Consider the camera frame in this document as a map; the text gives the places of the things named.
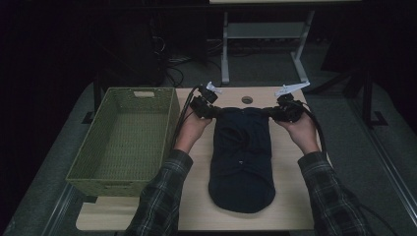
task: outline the hand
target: hand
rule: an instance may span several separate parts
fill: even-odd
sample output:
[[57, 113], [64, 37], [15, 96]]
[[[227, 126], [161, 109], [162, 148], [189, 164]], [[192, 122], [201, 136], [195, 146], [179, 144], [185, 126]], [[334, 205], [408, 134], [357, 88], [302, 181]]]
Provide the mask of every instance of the hand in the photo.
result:
[[174, 149], [189, 153], [194, 143], [202, 136], [205, 127], [211, 123], [211, 119], [199, 118], [190, 107], [187, 109], [184, 119]]
[[319, 145], [317, 144], [316, 126], [305, 112], [297, 122], [277, 121], [276, 123], [288, 131], [291, 140], [304, 154], [320, 151]]

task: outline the flannel shirt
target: flannel shirt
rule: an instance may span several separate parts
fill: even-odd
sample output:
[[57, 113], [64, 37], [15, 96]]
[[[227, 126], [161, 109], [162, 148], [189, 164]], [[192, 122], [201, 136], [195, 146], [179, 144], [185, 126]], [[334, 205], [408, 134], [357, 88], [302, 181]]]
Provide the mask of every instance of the flannel shirt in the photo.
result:
[[[309, 190], [317, 235], [372, 235], [356, 197], [345, 189], [321, 152], [298, 164]], [[125, 235], [176, 235], [183, 184], [193, 160], [173, 150], [141, 193], [140, 204]]]
[[337, 179], [320, 151], [298, 160], [310, 195], [316, 235], [373, 235], [356, 196]]

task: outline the person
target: person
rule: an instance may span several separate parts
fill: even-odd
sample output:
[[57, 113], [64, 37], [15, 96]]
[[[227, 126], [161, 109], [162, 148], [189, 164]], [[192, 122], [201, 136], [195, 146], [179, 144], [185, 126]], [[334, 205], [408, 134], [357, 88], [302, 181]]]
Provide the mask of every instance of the person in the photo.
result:
[[[183, 183], [193, 165], [189, 156], [210, 119], [200, 119], [191, 108], [174, 149], [158, 174], [141, 192], [139, 207], [125, 231], [131, 235], [176, 235]], [[319, 148], [316, 127], [305, 113], [294, 123], [276, 122], [302, 150], [298, 160], [310, 196], [317, 235], [373, 235], [359, 210], [359, 202], [337, 179]]]

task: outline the wrist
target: wrist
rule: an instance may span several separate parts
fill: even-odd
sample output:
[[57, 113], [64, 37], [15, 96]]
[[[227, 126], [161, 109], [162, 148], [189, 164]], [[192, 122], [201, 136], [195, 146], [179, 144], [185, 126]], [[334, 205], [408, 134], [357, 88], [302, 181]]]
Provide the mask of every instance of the wrist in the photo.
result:
[[178, 137], [174, 149], [180, 149], [186, 153], [190, 153], [193, 145], [194, 141], [192, 139], [187, 139], [186, 137]]
[[306, 146], [300, 147], [301, 151], [303, 151], [303, 154], [306, 155], [311, 152], [320, 151], [320, 148], [317, 144], [309, 144]]

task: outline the green woven basket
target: green woven basket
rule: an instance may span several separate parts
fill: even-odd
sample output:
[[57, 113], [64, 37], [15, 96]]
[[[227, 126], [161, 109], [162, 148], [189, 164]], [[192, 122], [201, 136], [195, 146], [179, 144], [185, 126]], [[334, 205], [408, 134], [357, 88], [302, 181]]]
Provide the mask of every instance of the green woven basket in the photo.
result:
[[89, 196], [137, 197], [170, 151], [175, 88], [109, 88], [66, 180]]

